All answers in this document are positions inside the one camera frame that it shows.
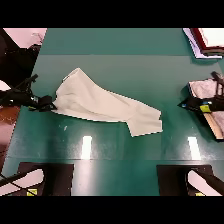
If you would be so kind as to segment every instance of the yellow sticker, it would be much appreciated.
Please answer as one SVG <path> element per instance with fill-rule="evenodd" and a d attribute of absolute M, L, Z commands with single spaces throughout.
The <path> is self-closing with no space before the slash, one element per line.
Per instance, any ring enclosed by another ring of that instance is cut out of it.
<path fill-rule="evenodd" d="M 195 193 L 196 196 L 205 196 L 204 194 L 202 194 L 201 192 Z"/>
<path fill-rule="evenodd" d="M 204 113 L 211 113 L 211 110 L 209 108 L 209 105 L 203 105 L 203 106 L 200 106 L 200 109 L 202 112 Z"/>
<path fill-rule="evenodd" d="M 32 192 L 33 194 L 37 195 L 37 189 L 28 189 L 30 192 Z M 30 192 L 27 192 L 27 196 L 34 196 L 32 194 L 30 194 Z"/>

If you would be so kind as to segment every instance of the stack of books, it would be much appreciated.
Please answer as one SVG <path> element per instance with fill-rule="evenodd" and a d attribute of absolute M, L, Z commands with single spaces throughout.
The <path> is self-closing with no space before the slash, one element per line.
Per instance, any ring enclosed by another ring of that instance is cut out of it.
<path fill-rule="evenodd" d="M 224 28 L 183 28 L 196 58 L 224 56 Z"/>

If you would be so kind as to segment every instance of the table surface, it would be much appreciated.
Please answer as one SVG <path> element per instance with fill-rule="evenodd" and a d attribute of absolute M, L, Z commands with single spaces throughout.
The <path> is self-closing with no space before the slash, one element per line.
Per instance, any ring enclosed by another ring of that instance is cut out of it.
<path fill-rule="evenodd" d="M 162 112 L 163 132 L 131 137 L 126 123 L 93 122 L 22 107 L 3 174 L 20 162 L 74 163 L 72 195 L 158 195 L 157 164 L 211 164 L 224 180 L 224 143 L 204 119 L 177 106 L 186 84 L 222 73 L 223 60 L 196 60 L 182 29 L 48 29 L 33 74 L 34 94 L 51 95 L 80 67 L 96 84 Z M 91 159 L 82 160 L 84 136 Z M 196 137 L 194 161 L 188 137 Z"/>

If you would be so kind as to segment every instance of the green table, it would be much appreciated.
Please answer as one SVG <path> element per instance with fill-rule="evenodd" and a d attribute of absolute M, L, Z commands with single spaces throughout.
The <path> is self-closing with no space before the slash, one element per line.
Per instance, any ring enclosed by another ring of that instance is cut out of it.
<path fill-rule="evenodd" d="M 3 174 L 20 162 L 74 163 L 72 195 L 158 195 L 156 164 L 211 164 L 224 180 L 224 143 L 177 107 L 191 80 L 222 72 L 223 61 L 196 60 L 181 29 L 48 29 L 33 74 L 38 96 L 51 95 L 80 67 L 96 84 L 162 112 L 163 132 L 131 137 L 125 123 L 93 122 L 22 107 Z M 91 159 L 82 140 L 92 137 Z M 192 161 L 196 137 L 200 161 Z"/>

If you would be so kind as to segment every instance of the black cable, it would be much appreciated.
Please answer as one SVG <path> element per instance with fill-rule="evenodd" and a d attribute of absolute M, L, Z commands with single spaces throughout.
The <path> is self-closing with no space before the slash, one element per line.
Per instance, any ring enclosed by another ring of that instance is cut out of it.
<path fill-rule="evenodd" d="M 20 190 L 25 190 L 25 191 L 29 192 L 30 194 L 32 194 L 33 196 L 37 196 L 36 194 L 34 194 L 33 192 L 29 191 L 28 189 L 23 188 L 23 187 L 21 187 L 21 186 L 15 184 L 15 183 L 13 183 L 12 181 L 9 181 L 8 178 L 5 177 L 4 175 L 2 175 L 1 173 L 0 173 L 0 177 L 2 177 L 3 179 L 5 179 L 9 184 L 12 184 L 12 185 L 14 185 L 15 187 L 20 188 Z"/>

